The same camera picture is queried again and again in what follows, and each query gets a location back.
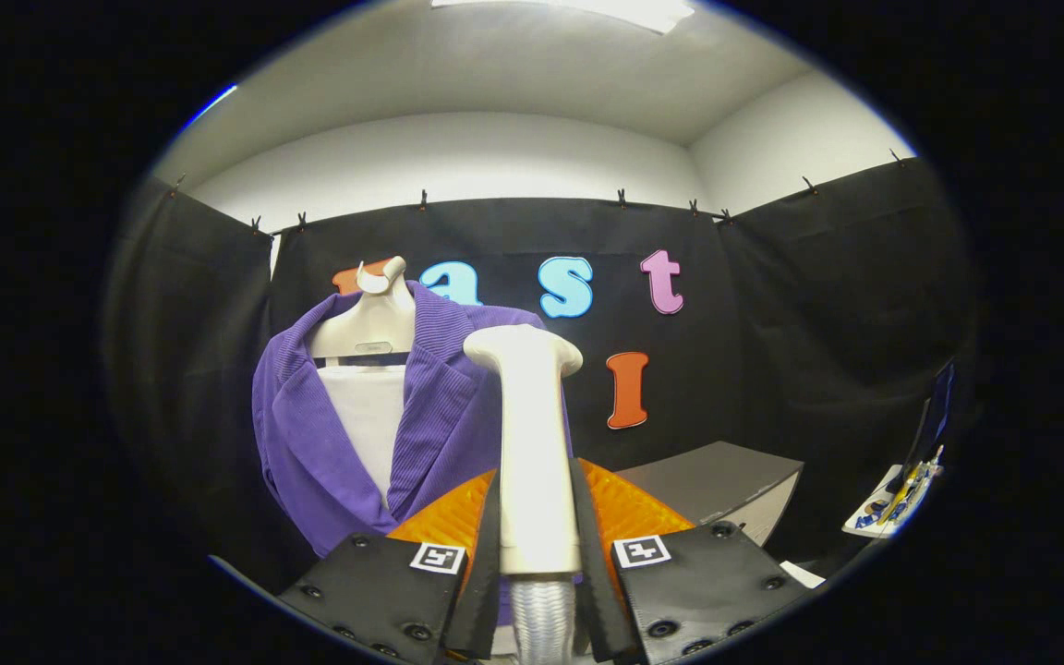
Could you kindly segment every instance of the ceiling light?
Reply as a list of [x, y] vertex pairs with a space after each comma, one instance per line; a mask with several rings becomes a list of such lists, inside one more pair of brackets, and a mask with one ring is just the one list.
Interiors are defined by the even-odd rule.
[[582, 10], [605, 17], [619, 18], [647, 30], [667, 34], [680, 18], [691, 17], [693, 10], [683, 0], [431, 0], [434, 7], [452, 4], [528, 3], [550, 7]]

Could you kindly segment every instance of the blue letter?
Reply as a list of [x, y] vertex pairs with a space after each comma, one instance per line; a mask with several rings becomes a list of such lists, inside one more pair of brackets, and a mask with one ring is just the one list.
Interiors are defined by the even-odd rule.
[[594, 304], [594, 290], [588, 285], [594, 269], [583, 257], [552, 256], [541, 264], [537, 278], [549, 292], [541, 296], [541, 309], [549, 318], [582, 316]]
[[[438, 283], [446, 279], [447, 283]], [[431, 265], [417, 279], [427, 289], [442, 298], [454, 300], [460, 305], [481, 305], [479, 302], [479, 273], [470, 264], [444, 262]]]

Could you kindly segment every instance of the foam letter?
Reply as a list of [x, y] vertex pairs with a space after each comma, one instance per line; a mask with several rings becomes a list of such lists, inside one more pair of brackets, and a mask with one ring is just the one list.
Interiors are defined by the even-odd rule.
[[613, 413], [606, 419], [612, 430], [643, 425], [647, 412], [643, 409], [643, 368], [647, 354], [642, 352], [616, 353], [606, 360], [613, 371]]
[[591, 262], [579, 256], [552, 256], [536, 273], [548, 294], [541, 296], [541, 309], [550, 318], [582, 316], [594, 304]]
[[443, 262], [431, 265], [418, 282], [442, 298], [454, 300], [460, 305], [481, 305], [479, 302], [479, 273], [472, 265], [462, 262]]
[[[364, 264], [364, 272], [368, 275], [384, 275], [384, 264], [393, 261], [393, 256], [387, 257], [387, 260]], [[350, 269], [342, 269], [339, 272], [334, 273], [331, 278], [331, 283], [339, 289], [340, 296], [350, 296], [351, 294], [359, 294], [360, 285], [355, 283], [355, 273], [360, 272], [360, 266]]]
[[650, 275], [651, 304], [660, 314], [676, 314], [683, 307], [683, 296], [671, 292], [672, 275], [680, 275], [680, 264], [668, 261], [668, 251], [659, 249], [643, 263], [638, 269]]

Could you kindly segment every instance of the orange letter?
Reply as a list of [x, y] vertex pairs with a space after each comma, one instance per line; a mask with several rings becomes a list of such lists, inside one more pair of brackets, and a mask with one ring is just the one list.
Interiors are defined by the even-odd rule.
[[[364, 265], [364, 272], [368, 275], [384, 275], [384, 264], [392, 261], [392, 256], [387, 260], [370, 263]], [[359, 294], [360, 286], [355, 283], [355, 272], [360, 269], [360, 266], [351, 269], [342, 269], [339, 272], [334, 273], [334, 278], [331, 278], [331, 283], [339, 290], [340, 296], [350, 296], [351, 294]]]
[[613, 371], [613, 414], [606, 419], [612, 430], [643, 425], [647, 412], [643, 411], [643, 368], [647, 354], [642, 352], [616, 353], [606, 360]]

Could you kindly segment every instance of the white shirt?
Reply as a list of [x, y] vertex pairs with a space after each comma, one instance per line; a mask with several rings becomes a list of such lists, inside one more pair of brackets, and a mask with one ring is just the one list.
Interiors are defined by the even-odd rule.
[[388, 510], [396, 430], [404, 410], [404, 366], [328, 366], [318, 375], [355, 455]]

